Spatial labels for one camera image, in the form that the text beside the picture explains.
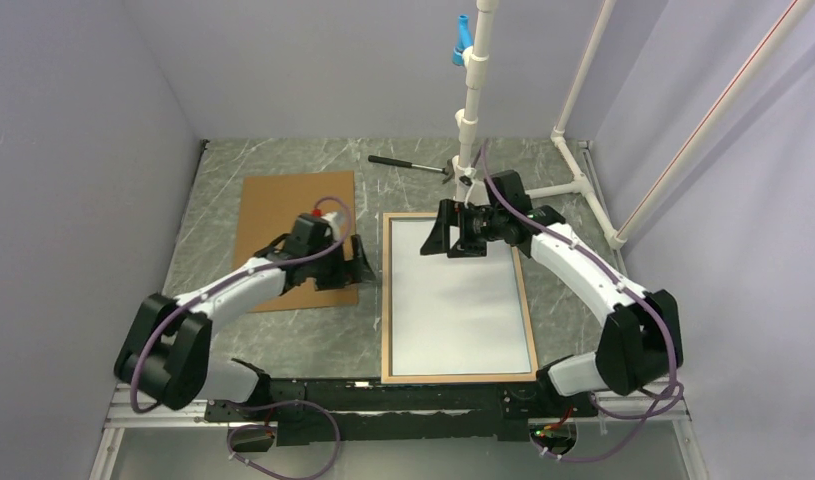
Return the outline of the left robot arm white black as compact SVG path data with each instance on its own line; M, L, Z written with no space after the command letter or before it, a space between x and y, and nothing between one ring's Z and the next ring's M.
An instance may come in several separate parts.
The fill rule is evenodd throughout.
M274 400L270 375L244 360L212 358L212 340L230 322L306 282L318 291L373 282L362 240L348 227L338 212L303 213L290 232L230 274L176 297L146 297L113 366L131 387L132 409L144 412L138 396L145 394L171 410L196 399L221 400L244 419L262 417Z

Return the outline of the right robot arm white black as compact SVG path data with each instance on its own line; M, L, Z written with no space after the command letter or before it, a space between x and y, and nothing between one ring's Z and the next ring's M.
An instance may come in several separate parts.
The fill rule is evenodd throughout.
M540 411L557 415L574 395L611 391L626 396L650 382L677 379L683 362L677 301L626 278L586 245L549 206L536 207L521 176L505 170L486 179L485 204L445 199L420 248L423 256L477 258L502 241L558 277L601 325L597 348L540 370L534 388Z

